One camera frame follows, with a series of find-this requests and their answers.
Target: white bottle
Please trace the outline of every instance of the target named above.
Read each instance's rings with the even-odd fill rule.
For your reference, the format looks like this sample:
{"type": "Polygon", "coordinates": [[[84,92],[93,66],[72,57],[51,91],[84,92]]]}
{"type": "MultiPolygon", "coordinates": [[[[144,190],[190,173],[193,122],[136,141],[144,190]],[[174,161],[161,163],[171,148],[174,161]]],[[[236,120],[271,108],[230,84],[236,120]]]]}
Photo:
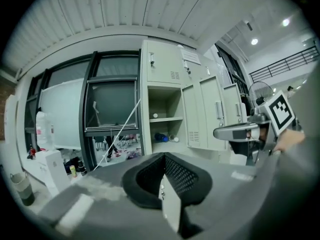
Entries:
{"type": "Polygon", "coordinates": [[[39,111],[36,114],[35,127],[37,145],[46,151],[54,150],[55,147],[52,136],[53,128],[46,113],[39,111]]]}

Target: cable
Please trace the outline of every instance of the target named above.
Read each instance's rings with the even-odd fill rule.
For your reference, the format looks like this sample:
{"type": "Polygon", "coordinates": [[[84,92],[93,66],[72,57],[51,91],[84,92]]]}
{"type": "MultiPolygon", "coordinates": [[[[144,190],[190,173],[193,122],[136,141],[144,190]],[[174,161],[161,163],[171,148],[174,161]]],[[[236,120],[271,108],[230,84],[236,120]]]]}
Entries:
{"type": "Polygon", "coordinates": [[[113,139],[112,144],[110,145],[110,147],[108,148],[108,150],[105,152],[105,154],[102,156],[101,161],[98,163],[98,165],[93,169],[97,169],[98,166],[101,164],[101,162],[103,161],[103,159],[105,159],[106,163],[107,163],[107,159],[106,159],[106,154],[108,154],[109,150],[111,149],[111,147],[114,145],[116,139],[119,137],[120,133],[122,132],[122,130],[125,128],[126,124],[128,123],[129,119],[131,118],[131,116],[133,115],[133,113],[135,112],[135,110],[137,109],[139,103],[141,101],[141,98],[139,99],[139,101],[136,103],[135,107],[133,108],[133,110],[131,111],[130,115],[128,116],[127,120],[125,121],[124,125],[122,126],[121,130],[119,131],[119,133],[117,134],[117,136],[113,139]]]}

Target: corrugated ceiling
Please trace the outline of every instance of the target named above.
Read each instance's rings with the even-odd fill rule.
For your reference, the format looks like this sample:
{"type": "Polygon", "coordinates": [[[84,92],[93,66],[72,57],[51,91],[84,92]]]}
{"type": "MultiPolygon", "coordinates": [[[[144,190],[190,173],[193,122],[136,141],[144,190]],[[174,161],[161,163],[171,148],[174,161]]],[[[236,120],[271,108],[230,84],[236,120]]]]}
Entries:
{"type": "Polygon", "coordinates": [[[220,1],[37,0],[12,35],[3,62],[24,69],[65,39],[111,26],[147,26],[197,41],[212,24],[220,1]]]}

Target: electric fan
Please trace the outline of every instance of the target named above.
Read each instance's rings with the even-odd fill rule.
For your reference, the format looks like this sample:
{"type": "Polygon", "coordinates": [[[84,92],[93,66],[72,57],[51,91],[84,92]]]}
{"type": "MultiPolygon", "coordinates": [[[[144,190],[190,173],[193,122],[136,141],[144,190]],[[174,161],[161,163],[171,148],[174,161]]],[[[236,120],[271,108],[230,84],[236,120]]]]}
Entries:
{"type": "Polygon", "coordinates": [[[260,106],[274,94],[273,90],[265,82],[254,82],[249,88],[250,102],[254,107],[260,106]]]}

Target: white box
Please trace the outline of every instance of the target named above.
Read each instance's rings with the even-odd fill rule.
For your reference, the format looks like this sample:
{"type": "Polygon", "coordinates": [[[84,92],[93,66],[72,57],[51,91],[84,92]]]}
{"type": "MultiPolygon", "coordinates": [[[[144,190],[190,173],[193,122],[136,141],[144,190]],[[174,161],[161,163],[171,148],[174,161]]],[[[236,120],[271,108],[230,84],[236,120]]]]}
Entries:
{"type": "Polygon", "coordinates": [[[37,152],[36,161],[40,166],[42,180],[52,197],[71,185],[59,150],[37,152]]]}

